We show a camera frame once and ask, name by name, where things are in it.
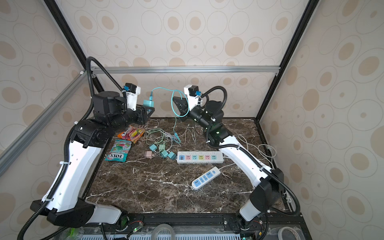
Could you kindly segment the long multicolour power strip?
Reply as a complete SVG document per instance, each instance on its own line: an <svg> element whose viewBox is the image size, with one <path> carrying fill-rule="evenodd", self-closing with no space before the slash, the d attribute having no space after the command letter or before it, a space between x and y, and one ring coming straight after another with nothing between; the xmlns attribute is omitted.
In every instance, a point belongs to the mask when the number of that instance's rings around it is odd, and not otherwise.
<svg viewBox="0 0 384 240"><path fill-rule="evenodd" d="M181 151L177 155L178 164L222 164L224 155L220 151Z"/></svg>

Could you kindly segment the short blue power strip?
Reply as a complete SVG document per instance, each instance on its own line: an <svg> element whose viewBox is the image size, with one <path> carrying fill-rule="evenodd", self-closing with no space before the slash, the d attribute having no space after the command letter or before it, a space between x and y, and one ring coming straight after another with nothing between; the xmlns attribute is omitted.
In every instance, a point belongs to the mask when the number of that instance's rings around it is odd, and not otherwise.
<svg viewBox="0 0 384 240"><path fill-rule="evenodd" d="M206 173L202 174L198 178L192 181L192 189L193 190L199 190L205 185L207 185L209 182L213 181L215 178L217 178L221 174L221 171L217 167L213 167Z"/></svg>

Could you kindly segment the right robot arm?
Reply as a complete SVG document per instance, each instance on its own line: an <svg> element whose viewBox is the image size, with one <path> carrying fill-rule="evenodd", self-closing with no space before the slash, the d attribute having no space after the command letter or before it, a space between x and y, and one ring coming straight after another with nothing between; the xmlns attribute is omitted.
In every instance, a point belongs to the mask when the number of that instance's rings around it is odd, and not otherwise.
<svg viewBox="0 0 384 240"><path fill-rule="evenodd" d="M188 85L178 96L172 96L175 107L183 120L191 119L203 128L207 145L229 157L248 177L254 190L249 200L240 208L239 219L244 223L255 217L274 211L286 216L298 216L301 212L299 200L285 184L283 172L272 169L250 153L222 123L223 108L228 100L227 90L215 86L202 93L198 86ZM274 208L276 201L289 194L295 209L284 212Z"/></svg>

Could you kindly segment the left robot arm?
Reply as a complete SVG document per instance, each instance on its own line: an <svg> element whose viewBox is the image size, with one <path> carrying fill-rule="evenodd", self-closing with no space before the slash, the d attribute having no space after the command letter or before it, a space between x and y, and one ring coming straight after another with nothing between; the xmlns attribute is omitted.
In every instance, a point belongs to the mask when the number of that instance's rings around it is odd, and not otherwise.
<svg viewBox="0 0 384 240"><path fill-rule="evenodd" d="M118 92L104 91L95 94L91 63L95 63L117 86ZM83 183L99 154L109 144L118 130L131 124L145 125L154 107L138 105L140 88L134 84L121 87L94 57L86 59L86 71L91 93L91 103L85 115L71 128L64 143L64 159L49 191L39 201L31 204L34 214L21 228L22 240L38 216L59 226L58 232L67 228L80 228L87 224L109 224L118 229L127 225L126 211L114 206L89 203L79 196Z"/></svg>

